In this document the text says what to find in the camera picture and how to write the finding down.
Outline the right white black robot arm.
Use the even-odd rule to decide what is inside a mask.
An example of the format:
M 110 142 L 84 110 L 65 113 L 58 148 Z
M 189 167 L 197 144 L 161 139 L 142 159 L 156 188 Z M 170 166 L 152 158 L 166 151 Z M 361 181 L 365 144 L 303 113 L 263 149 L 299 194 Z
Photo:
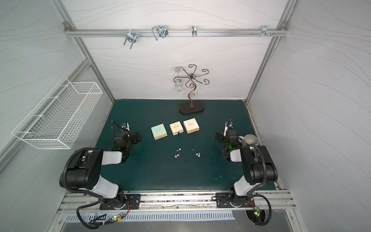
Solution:
M 234 130 L 216 132 L 215 139 L 223 144 L 222 154 L 229 162 L 242 164 L 243 175 L 229 189 L 229 192 L 215 194 L 218 208 L 253 207 L 253 193 L 269 182 L 278 179 L 277 169 L 267 148 L 259 139 L 248 134 L 239 136 Z

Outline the small cream jewelry box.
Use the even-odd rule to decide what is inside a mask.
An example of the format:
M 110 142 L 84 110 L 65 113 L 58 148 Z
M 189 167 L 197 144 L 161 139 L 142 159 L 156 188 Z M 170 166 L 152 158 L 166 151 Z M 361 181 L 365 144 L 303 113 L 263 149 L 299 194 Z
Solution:
M 181 122 L 179 122 L 179 121 L 170 124 L 170 129 L 172 131 L 173 136 L 184 132 L 183 126 L 182 126 Z

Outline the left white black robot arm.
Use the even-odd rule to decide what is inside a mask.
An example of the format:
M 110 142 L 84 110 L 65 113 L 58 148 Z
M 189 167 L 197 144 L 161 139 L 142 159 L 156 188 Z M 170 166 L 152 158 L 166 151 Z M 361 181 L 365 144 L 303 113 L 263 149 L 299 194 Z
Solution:
M 138 209 L 140 194 L 126 194 L 123 187 L 105 179 L 101 167 L 125 163 L 132 145 L 141 142 L 137 132 L 121 131 L 113 138 L 114 150 L 81 148 L 68 159 L 60 177 L 60 186 L 69 192 L 101 199 L 100 210 Z

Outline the large cream drawer jewelry box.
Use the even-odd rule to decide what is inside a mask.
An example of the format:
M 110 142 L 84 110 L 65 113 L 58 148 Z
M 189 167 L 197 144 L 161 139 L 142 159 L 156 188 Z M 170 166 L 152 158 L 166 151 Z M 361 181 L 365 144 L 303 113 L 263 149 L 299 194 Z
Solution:
M 183 121 L 183 125 L 185 127 L 185 130 L 186 130 L 187 134 L 196 132 L 200 129 L 200 127 L 199 127 L 195 118 Z

